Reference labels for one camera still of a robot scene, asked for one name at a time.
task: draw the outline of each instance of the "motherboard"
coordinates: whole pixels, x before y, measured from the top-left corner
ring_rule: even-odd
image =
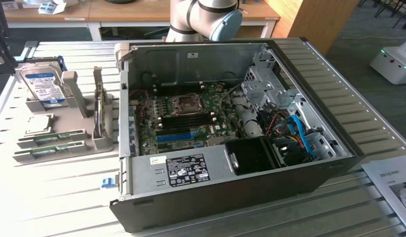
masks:
[[[140,155],[208,147],[244,136],[229,93],[224,83],[131,91]]]

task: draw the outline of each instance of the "table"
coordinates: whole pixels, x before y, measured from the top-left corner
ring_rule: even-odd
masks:
[[[406,140],[312,44],[299,38],[275,41],[366,153],[362,162],[406,155]],[[81,72],[77,83],[83,95],[93,94],[92,68],[101,66],[105,89],[116,98],[113,107],[119,108],[116,43],[41,42],[34,55],[64,56],[68,69]],[[16,118],[7,118],[22,109],[24,96],[11,77],[0,97],[0,143],[6,143],[6,133],[18,123]],[[109,197],[99,189],[103,178],[117,171],[116,149],[95,156],[0,167],[4,210],[0,228],[6,236],[132,236],[124,232],[107,207]],[[406,236],[406,228],[358,164],[309,194],[149,229],[133,236],[185,237],[191,233],[193,237],[388,237]]]
[[[92,40],[101,41],[101,27],[168,27],[171,1],[139,0],[128,4],[113,4],[104,0],[91,0],[67,8],[67,12],[56,15],[38,13],[38,9],[18,9],[6,11],[11,28],[49,28],[49,27],[87,27]],[[263,27],[263,38],[273,33],[280,16],[264,1],[248,1],[240,7],[243,12],[243,26]]]

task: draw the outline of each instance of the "metal table surface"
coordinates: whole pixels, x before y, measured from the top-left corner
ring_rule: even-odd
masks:
[[[301,39],[276,42],[368,154],[362,162],[406,155],[405,139],[310,44]],[[84,95],[95,89],[93,67],[103,67],[105,88],[119,98],[115,43],[41,42],[34,55],[64,57]],[[0,236],[129,236],[108,208],[112,191],[100,190],[103,178],[119,170],[116,141],[105,154],[26,165],[3,155],[26,112],[24,96],[10,78],[0,98]],[[313,193],[135,236],[388,237],[406,236],[406,228],[357,165]]]

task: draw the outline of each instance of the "green circuit board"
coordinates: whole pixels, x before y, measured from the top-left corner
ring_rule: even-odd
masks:
[[[175,109],[171,100],[176,96],[156,96],[149,95],[148,107],[144,113],[144,118],[140,120],[139,125],[139,150],[140,155],[153,155],[164,152],[172,152],[179,150],[195,149],[205,146],[220,144],[223,141],[236,139],[236,129],[232,126],[229,120],[225,118],[221,110],[221,99],[228,93],[229,88],[220,90],[220,85],[205,84],[203,93],[199,93],[203,111],[200,113],[215,112],[216,121],[211,124],[189,127],[191,131],[197,131],[195,139],[157,142],[156,131],[161,130],[159,127],[160,117],[175,117]],[[231,96],[227,97],[224,108],[229,118],[237,123],[239,117],[232,109]],[[145,104],[145,97],[140,98],[140,104]],[[159,104],[165,103],[168,106],[168,112],[163,114]]]

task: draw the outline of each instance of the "blue cable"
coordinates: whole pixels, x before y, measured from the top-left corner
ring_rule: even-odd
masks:
[[[289,118],[293,119],[293,121],[296,122],[296,126],[297,126],[297,129],[300,131],[300,137],[301,137],[301,141],[303,141],[303,144],[305,146],[306,152],[310,153],[310,155],[313,157],[316,157],[316,153],[313,152],[313,150],[310,148],[310,145],[309,145],[309,143],[308,143],[308,141],[305,139],[304,128],[303,128],[303,123],[300,121],[300,118],[296,115],[291,115]],[[295,135],[296,132],[295,132],[292,124],[289,124],[288,126],[289,126],[291,134]]]

